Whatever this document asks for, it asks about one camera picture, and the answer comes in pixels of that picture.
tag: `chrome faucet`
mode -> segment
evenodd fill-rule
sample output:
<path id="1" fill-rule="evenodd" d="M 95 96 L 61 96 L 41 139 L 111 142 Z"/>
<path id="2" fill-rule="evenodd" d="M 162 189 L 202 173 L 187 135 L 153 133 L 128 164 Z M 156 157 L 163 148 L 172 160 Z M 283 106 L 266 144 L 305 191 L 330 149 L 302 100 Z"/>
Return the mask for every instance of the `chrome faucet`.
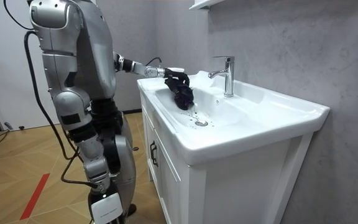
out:
<path id="1" fill-rule="evenodd" d="M 208 77 L 214 78 L 216 75 L 224 75 L 226 82 L 224 84 L 224 96 L 232 97 L 234 96 L 233 87 L 234 87 L 234 56 L 219 56 L 214 58 L 224 58 L 225 59 L 225 70 L 209 72 Z"/>

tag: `bathroom sink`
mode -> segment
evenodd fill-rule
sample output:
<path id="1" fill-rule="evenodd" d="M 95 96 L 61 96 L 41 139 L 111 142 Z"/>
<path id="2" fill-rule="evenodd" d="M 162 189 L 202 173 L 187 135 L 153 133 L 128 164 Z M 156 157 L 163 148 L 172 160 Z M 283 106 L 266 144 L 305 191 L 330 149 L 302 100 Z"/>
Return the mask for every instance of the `bathroom sink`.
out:
<path id="1" fill-rule="evenodd" d="M 210 79 L 204 71 L 190 76 L 195 99 L 187 111 L 176 106 L 163 78 L 138 80 L 138 85 L 172 141 L 185 149 L 181 153 L 189 165 L 313 133 L 329 113 L 327 106 L 239 81 L 234 96 L 226 98 L 224 77 Z"/>
<path id="2" fill-rule="evenodd" d="M 229 104 L 217 95 L 208 93 L 202 89 L 194 88 L 194 105 L 189 110 L 181 110 L 172 100 L 172 92 L 169 89 L 161 89 L 155 92 L 162 106 L 170 112 L 175 121 L 182 126 L 192 128 L 198 132 L 207 129 L 214 131 L 238 123 L 243 112 Z"/>

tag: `humanoid robot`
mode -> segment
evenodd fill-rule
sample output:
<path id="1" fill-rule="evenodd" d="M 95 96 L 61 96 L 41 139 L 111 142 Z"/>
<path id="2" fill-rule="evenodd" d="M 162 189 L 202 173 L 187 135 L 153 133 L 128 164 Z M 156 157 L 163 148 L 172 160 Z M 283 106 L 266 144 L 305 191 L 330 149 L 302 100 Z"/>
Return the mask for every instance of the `humanoid robot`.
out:
<path id="1" fill-rule="evenodd" d="M 78 147 L 91 187 L 95 224 L 124 223 L 135 189 L 132 136 L 113 96 L 116 72 L 187 77 L 113 52 L 109 27 L 90 0 L 33 0 L 30 19 L 40 41 L 49 92 L 62 128 Z"/>

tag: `wooden floor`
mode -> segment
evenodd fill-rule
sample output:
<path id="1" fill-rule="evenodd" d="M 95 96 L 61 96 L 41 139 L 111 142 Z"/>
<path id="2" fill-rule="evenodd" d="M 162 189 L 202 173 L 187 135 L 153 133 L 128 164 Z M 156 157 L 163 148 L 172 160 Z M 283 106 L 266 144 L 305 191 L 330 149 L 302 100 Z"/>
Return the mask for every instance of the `wooden floor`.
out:
<path id="1" fill-rule="evenodd" d="M 137 179 L 132 201 L 138 209 L 127 223 L 165 223 L 157 192 L 147 176 L 142 114 L 126 117 L 134 138 L 133 146 L 139 147 L 133 152 Z M 71 148 L 68 144 L 65 146 L 71 155 Z M 66 164 L 50 127 L 10 132 L 0 143 L 0 224 L 88 224 L 86 199 L 90 189 L 60 181 Z M 50 176 L 30 218 L 20 220 L 44 174 Z M 75 160 L 67 179 L 85 180 L 80 160 Z"/>

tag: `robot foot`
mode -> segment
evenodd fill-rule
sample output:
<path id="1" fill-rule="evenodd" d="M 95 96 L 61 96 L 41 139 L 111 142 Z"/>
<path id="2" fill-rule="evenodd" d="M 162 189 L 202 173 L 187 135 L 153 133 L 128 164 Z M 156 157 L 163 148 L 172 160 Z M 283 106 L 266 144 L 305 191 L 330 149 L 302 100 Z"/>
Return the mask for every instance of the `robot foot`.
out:
<path id="1" fill-rule="evenodd" d="M 128 208 L 128 214 L 127 214 L 127 217 L 131 216 L 133 213 L 136 212 L 136 205 L 134 204 L 131 204 Z"/>

